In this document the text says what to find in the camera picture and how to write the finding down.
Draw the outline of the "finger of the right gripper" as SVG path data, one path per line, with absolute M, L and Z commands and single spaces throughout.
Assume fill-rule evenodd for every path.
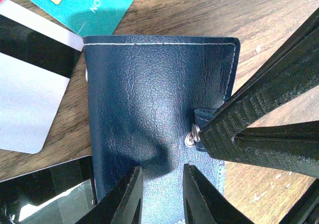
M 310 121 L 235 132 L 208 125 L 200 138 L 212 158 L 319 176 L 319 123 Z
M 315 12 L 214 114 L 201 139 L 232 139 L 319 83 L 319 11 Z

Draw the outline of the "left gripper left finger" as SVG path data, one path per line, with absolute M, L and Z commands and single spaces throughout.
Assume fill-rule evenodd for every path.
M 78 224 L 140 224 L 143 206 L 143 175 L 131 168 Z

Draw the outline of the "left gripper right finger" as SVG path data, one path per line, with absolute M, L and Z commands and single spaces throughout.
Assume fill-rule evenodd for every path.
M 187 224 L 251 224 L 195 166 L 183 167 L 183 205 Z

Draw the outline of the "blue leather card holder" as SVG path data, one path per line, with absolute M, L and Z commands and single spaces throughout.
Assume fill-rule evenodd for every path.
M 134 166 L 143 172 L 144 224 L 182 224 L 183 166 L 224 191 L 225 164 L 185 144 L 231 96 L 234 37 L 84 37 L 97 199 Z

